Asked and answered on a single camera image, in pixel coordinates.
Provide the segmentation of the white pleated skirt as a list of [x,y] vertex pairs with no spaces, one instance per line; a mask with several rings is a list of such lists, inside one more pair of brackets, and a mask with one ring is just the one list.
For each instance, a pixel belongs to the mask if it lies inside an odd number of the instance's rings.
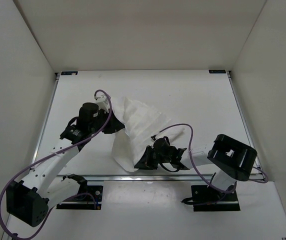
[[115,134],[111,155],[125,171],[136,172],[135,165],[146,147],[153,144],[151,137],[176,124],[177,118],[170,118],[154,106],[125,96],[113,97],[111,103],[115,117],[124,124]]

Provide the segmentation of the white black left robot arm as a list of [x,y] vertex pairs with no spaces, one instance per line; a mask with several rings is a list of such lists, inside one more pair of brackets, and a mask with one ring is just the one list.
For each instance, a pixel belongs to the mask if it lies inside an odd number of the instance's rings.
[[114,134],[124,125],[115,117],[107,100],[87,102],[79,109],[60,134],[51,157],[40,162],[22,180],[12,180],[6,187],[6,210],[31,227],[38,226],[49,209],[71,196],[82,199],[87,195],[87,181],[76,174],[66,176],[49,188],[67,163],[81,152],[96,134]]

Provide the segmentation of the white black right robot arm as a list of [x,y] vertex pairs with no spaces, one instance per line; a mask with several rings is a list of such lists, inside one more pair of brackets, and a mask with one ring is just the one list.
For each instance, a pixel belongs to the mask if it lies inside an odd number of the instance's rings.
[[172,173],[196,170],[198,166],[213,164],[218,171],[208,182],[207,195],[212,200],[219,200],[230,191],[236,182],[246,182],[257,157],[257,151],[225,134],[217,135],[213,144],[199,148],[177,148],[167,136],[152,136],[152,144],[145,151],[134,168],[138,170],[156,170],[158,167],[169,171],[165,164],[173,167]]

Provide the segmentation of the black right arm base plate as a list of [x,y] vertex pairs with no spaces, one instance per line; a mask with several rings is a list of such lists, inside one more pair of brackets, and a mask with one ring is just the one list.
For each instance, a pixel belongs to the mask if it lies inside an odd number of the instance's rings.
[[191,197],[184,198],[181,203],[193,206],[194,212],[236,212],[240,204],[236,191],[221,193],[206,185],[192,185]]

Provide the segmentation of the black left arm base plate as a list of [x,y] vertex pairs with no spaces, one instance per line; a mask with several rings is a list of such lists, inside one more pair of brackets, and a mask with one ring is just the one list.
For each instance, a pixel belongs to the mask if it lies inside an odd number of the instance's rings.
[[82,176],[70,174],[62,177],[62,180],[74,180],[79,184],[76,196],[72,196],[67,200],[56,205],[57,210],[93,210],[100,211],[102,209],[103,185],[94,185],[88,183]]

